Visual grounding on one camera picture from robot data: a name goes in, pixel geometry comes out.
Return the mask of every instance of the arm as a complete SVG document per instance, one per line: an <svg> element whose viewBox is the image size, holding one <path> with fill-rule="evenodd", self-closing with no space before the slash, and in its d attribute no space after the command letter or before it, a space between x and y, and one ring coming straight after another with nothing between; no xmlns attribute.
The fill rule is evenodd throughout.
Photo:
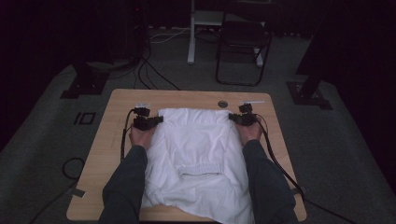
<svg viewBox="0 0 396 224"><path fill-rule="evenodd" d="M256 223L297 223L290 187L279 168L268 160L260 141L248 141L243 154Z"/></svg>
<svg viewBox="0 0 396 224"><path fill-rule="evenodd" d="M105 209L98 223L139 223L147 163L146 150L132 147L103 189Z"/></svg>

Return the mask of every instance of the dark background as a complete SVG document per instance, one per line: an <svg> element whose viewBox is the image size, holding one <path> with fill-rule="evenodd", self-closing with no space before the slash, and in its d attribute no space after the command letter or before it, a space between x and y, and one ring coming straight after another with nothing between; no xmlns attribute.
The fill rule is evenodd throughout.
<svg viewBox="0 0 396 224"><path fill-rule="evenodd" d="M223 1L199 0L219 10ZM390 0L277 0L285 35L312 38L296 74L337 87L389 184L396 192L396 4ZM190 1L148 0L153 27L187 27ZM72 62L139 56L138 1L6 0L0 6L2 149L54 76Z"/></svg>

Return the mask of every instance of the white towel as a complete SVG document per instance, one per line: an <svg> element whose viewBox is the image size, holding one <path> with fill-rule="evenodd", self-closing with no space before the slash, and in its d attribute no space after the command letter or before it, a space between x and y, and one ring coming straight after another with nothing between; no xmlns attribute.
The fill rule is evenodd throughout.
<svg viewBox="0 0 396 224"><path fill-rule="evenodd" d="M224 224L253 222L239 135L227 110L168 108L148 150L142 206L173 205Z"/></svg>

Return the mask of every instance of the black cable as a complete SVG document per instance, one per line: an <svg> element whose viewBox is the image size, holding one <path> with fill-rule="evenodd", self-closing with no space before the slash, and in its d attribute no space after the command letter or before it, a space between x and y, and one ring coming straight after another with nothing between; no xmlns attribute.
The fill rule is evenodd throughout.
<svg viewBox="0 0 396 224"><path fill-rule="evenodd" d="M173 87L175 87L178 91L180 91L180 88L177 87L173 82L171 82L170 80L168 80L166 77L164 77L163 75L161 75L161 73L159 73L157 71L157 69L155 69L155 67L149 63L148 59L145 59L144 57L142 57L142 59L154 70L155 73L157 73L158 76L160 76L163 80L165 80L166 82L168 82L169 84L171 84Z"/></svg>
<svg viewBox="0 0 396 224"><path fill-rule="evenodd" d="M122 161L125 158L125 138L126 138L126 134L127 134L128 130L129 130L128 121L129 121L129 117L131 116L132 112L134 112L134 109L131 109L128 112L128 115L126 116L126 120L125 120L125 126L124 126L124 129L122 130L120 161Z"/></svg>
<svg viewBox="0 0 396 224"><path fill-rule="evenodd" d="M151 88L143 81L141 75L140 75L140 70L142 70L143 65L146 63L146 61L143 61L142 64L140 64L139 70L137 71L137 77L139 78L140 82L148 89L151 90Z"/></svg>
<svg viewBox="0 0 396 224"><path fill-rule="evenodd" d="M347 222L352 223L352 224L356 224L356 222L354 222L354 221L352 221L352 220L350 220L350 219L348 219L346 217L343 217L341 215L338 215L338 214L334 213L333 211L331 211L331 210L329 210L329 209L327 209L327 208L325 208L325 207L323 207L323 206L321 206L321 205L319 205L317 203L313 203L312 201L309 201L307 199L305 199L305 201L308 202L308 203L311 203L315 207L320 208L321 210L323 210L325 212L328 212L328 213L332 214L333 216L336 216L336 217L339 217L339 218L343 219L344 221L347 221Z"/></svg>
<svg viewBox="0 0 396 224"><path fill-rule="evenodd" d="M146 77L148 78L149 83L151 83L151 85L152 85L156 90L158 90L158 88L154 85L154 83L152 82L151 78L149 77L148 65L145 64L145 67L146 67Z"/></svg>
<svg viewBox="0 0 396 224"><path fill-rule="evenodd" d="M268 126L267 126L267 122L265 121L265 119L264 119L261 115L252 114L251 112L248 112L248 113L251 114L251 115L255 115L254 118L256 119L256 122L258 122L259 125L260 125L260 127L262 128L262 133L263 133L263 135L264 135L265 142L266 142L267 148L268 148L268 153L270 154L271 159L273 160L274 164L280 169L280 171L281 171L281 172L288 178L288 180L294 185L294 187L297 188L297 190L300 191L300 195L301 195L301 197L302 197L302 199L303 199L303 202L304 202L304 203L305 203L305 202L311 203L311 204L313 204L314 206L316 206L317 208L322 209L322 210L325 211L325 212L328 212L329 214L332 214L332 215L334 215L334 216L336 216L336 217L339 217L339 218L343 219L344 221L347 221L347 222L349 222L349 223L351 223L351 224L356 224L356 222L354 222L354 221L352 221L352 220L350 220L350 219L348 219L348 218L346 218L346 217L343 217L343 216L341 216L341 215L339 215L339 214L336 214L336 213L334 213L333 211L331 211L331 210L329 210L329 209L327 209L327 208L325 208L325 207L323 207L323 206L321 206L321 205L319 205L319 204L317 204L317 203L313 203L312 201L307 200L307 199L305 198L303 189L297 184L297 182L296 182L293 178L291 178L291 176L283 169L283 167L282 167L282 166L279 164L279 162L276 160L274 151L272 150L272 147L271 147L270 139L269 139L269 137L268 137ZM267 130L264 129L264 127L262 126L262 124L257 120L256 116L259 116L260 118L262 118L262 120L263 120L264 123L265 123L265 126L266 126Z"/></svg>
<svg viewBox="0 0 396 224"><path fill-rule="evenodd" d="M77 157L65 161L64 164L62 165L62 173L64 174L64 176L66 176L68 179L73 179L73 180L75 180L75 181L73 181L73 183L71 183L71 184L67 187L66 190L64 190L62 193L58 194L58 195L57 195L55 198L53 198L49 203L47 203L43 208L41 208L40 211L38 211L38 212L35 214L35 217L32 218L32 220L29 222L29 224L35 223L35 221L44 213L44 211L45 211L48 207L50 207L53 203L55 203L58 199L60 199L64 194L66 194L66 192L67 192L69 189L73 188L73 187L77 184L77 182L79 181L79 178L80 178L80 176L81 176L82 169L81 169L81 172L79 173L78 176L71 176L71 175L68 175L67 172L65 171L66 165L67 165L70 161L75 161L75 160L81 161L82 167L84 167L85 161L84 161L83 159L77 158Z"/></svg>

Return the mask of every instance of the cable on floor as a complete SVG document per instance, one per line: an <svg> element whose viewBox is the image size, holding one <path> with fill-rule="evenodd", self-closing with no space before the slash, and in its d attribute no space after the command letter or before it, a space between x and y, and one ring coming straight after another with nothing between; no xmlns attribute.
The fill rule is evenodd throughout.
<svg viewBox="0 0 396 224"><path fill-rule="evenodd" d="M35 217L32 218L32 220L29 222L29 224L35 223L35 221L44 213L44 211L45 211L47 208L49 208L53 203L55 203L58 199L60 199L63 195L65 195L66 192L67 192L69 189L74 188L75 185L77 184L77 182L79 181L79 178L80 178L80 176L81 176L82 168L81 168L81 171L79 172L79 175L77 175L77 176L71 176L71 175L69 175L69 174L66 172L65 168L66 168L67 164L68 164L69 162L71 162L71 161L80 161L81 164L82 164L82 168L83 168L84 165L85 165L85 161L84 161L82 158L77 158L77 157L71 158L71 159L69 159L69 160L67 160L67 161L64 162L64 164L62 165L62 173L63 173L64 176L67 177L68 179L74 180L73 183L71 183L71 184L67 187L67 189L65 189L63 192L61 192L60 194L58 194L58 195L57 195L55 198L53 198L50 202L48 202L46 205L44 205L44 207L42 207L42 208L40 209L40 211L38 211L38 212L35 214Z"/></svg>

